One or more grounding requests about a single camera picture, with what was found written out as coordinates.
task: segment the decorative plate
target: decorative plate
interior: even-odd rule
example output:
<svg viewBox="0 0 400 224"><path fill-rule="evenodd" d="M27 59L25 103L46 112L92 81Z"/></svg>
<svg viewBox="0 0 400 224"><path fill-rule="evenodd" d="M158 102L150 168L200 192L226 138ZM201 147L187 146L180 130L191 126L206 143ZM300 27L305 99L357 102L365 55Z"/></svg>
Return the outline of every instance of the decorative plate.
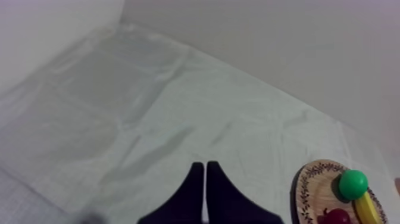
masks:
<svg viewBox="0 0 400 224"><path fill-rule="evenodd" d="M324 214L333 209L348 212L352 224L361 224L357 218L353 202L343 199L338 190L340 175L347 167L331 160L316 160L305 165L298 176L295 191L297 215L300 224L318 224ZM375 205L382 223L388 219L374 193L368 193Z"/></svg>

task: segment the red fruit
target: red fruit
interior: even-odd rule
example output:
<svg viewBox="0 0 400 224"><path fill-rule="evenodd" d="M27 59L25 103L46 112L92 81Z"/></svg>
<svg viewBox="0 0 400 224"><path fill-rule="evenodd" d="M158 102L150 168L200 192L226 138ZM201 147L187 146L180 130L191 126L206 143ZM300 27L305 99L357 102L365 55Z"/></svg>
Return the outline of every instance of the red fruit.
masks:
<svg viewBox="0 0 400 224"><path fill-rule="evenodd" d="M323 224L351 224L349 214L343 209L333 209L325 215Z"/></svg>

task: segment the white wall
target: white wall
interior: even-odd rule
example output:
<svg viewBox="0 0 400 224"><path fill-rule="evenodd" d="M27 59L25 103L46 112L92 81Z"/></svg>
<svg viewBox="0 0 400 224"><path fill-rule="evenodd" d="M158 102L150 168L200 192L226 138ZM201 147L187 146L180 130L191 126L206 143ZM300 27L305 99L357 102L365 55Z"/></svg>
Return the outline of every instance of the white wall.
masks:
<svg viewBox="0 0 400 224"><path fill-rule="evenodd" d="M124 16L385 145L400 175L398 0L127 0Z"/></svg>
<svg viewBox="0 0 400 224"><path fill-rule="evenodd" d="M116 23L124 0L0 1L0 92L93 29Z"/></svg>

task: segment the yellow banana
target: yellow banana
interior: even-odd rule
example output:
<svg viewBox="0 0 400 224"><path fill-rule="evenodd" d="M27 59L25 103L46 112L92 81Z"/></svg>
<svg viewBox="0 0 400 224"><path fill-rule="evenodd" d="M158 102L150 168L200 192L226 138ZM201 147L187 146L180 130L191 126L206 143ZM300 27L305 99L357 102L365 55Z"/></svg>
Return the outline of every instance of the yellow banana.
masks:
<svg viewBox="0 0 400 224"><path fill-rule="evenodd" d="M382 224L368 191L355 200L354 204L362 224Z"/></svg>

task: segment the floor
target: floor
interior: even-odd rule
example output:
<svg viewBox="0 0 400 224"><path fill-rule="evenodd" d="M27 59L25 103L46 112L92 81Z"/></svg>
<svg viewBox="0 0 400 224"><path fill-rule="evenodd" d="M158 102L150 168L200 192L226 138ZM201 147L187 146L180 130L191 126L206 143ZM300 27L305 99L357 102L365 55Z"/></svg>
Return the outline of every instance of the floor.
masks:
<svg viewBox="0 0 400 224"><path fill-rule="evenodd" d="M122 24L109 35L88 36L1 96L2 223L72 222L93 210L132 223L208 160L290 223L291 181L320 158L362 170L389 223L400 223L393 178L368 138L157 33Z"/></svg>

